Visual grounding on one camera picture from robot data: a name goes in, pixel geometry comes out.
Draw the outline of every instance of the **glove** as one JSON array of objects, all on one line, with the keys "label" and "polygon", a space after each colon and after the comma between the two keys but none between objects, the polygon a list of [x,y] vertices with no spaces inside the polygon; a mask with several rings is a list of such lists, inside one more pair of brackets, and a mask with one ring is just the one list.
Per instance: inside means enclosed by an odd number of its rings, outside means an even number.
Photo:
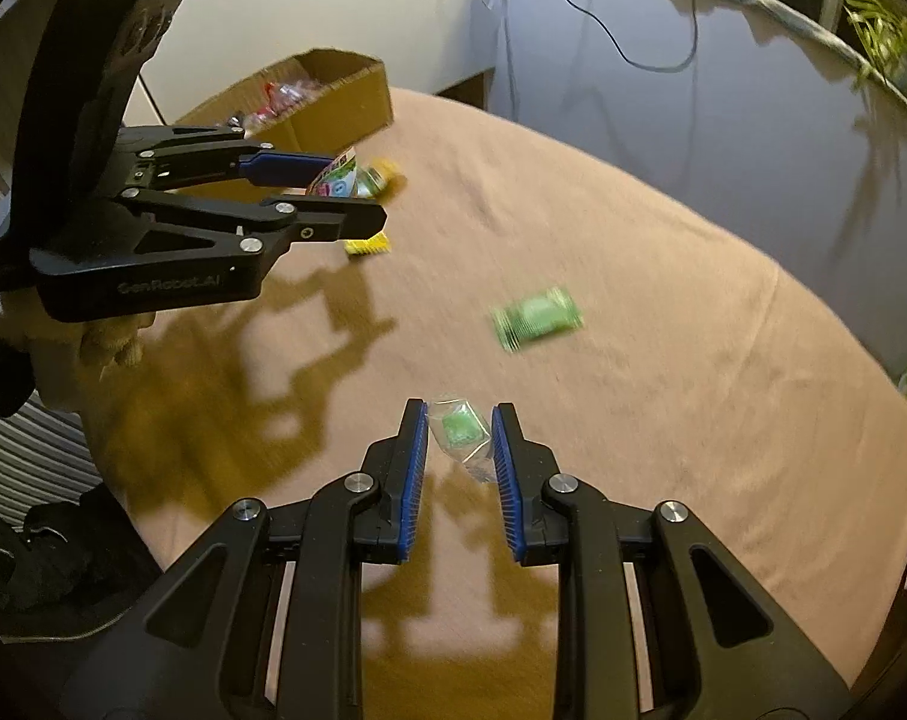
[{"label": "glove", "polygon": [[108,365],[136,365],[143,356],[137,338],[155,313],[57,322],[40,302],[37,290],[0,293],[0,339],[29,353],[43,403],[56,410],[79,410],[82,393]]}]

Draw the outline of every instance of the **yellow packet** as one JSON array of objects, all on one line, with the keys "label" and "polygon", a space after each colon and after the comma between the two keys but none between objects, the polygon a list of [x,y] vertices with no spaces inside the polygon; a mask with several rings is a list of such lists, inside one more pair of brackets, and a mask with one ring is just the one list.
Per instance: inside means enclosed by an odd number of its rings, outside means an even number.
[{"label": "yellow packet", "polygon": [[391,250],[390,239],[380,230],[372,238],[365,241],[344,241],[343,247],[347,254],[363,256],[366,254],[386,254]]}]

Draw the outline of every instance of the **cardboard box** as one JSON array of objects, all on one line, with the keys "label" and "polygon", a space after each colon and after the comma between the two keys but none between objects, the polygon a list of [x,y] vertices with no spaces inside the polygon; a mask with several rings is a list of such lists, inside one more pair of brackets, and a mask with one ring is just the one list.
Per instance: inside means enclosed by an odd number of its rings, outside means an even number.
[{"label": "cardboard box", "polygon": [[[393,123],[383,63],[336,49],[314,49],[257,71],[197,106],[176,123],[221,124],[237,111],[253,113],[266,104],[264,84],[305,77],[324,84],[320,95],[312,103],[279,117],[255,137],[272,143],[278,151],[335,156]],[[259,202],[263,197],[278,194],[279,189],[282,188],[250,186],[240,179],[191,187],[189,194]]]}]

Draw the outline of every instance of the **silver bolt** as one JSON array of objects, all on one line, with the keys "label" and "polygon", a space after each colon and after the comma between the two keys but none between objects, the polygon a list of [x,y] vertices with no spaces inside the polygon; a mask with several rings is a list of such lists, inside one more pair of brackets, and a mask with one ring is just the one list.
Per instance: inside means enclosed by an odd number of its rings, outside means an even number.
[{"label": "silver bolt", "polygon": [[667,522],[683,522],[690,516],[690,509],[680,501],[666,501],[660,505],[660,515]]},{"label": "silver bolt", "polygon": [[261,509],[263,507],[260,506],[260,502],[255,498],[241,498],[234,503],[234,517],[243,520],[243,522],[249,522],[260,516]]},{"label": "silver bolt", "polygon": [[351,473],[343,480],[343,485],[351,493],[365,493],[373,486],[373,477],[362,471]]},{"label": "silver bolt", "polygon": [[580,482],[575,476],[568,473],[556,473],[550,477],[550,486],[557,493],[572,493],[573,490],[580,487]]}]

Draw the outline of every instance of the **beige tablecloth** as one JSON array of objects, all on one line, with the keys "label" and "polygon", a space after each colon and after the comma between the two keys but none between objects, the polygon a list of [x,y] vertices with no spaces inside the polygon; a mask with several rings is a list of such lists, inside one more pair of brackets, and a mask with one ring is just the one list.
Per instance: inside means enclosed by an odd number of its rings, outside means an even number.
[{"label": "beige tablecloth", "polygon": [[[162,314],[90,394],[94,458],[157,560],[236,498],[356,469],[408,397],[513,401],[613,500],[686,501],[851,682],[907,559],[884,372],[776,263],[615,167],[446,100],[394,108],[359,149],[408,178],[393,253],[294,245],[258,300]],[[506,354],[490,308],[557,284],[585,328]],[[427,467],[412,562],[367,574],[369,717],[548,717],[552,575],[512,564],[495,485],[435,445]]]}]

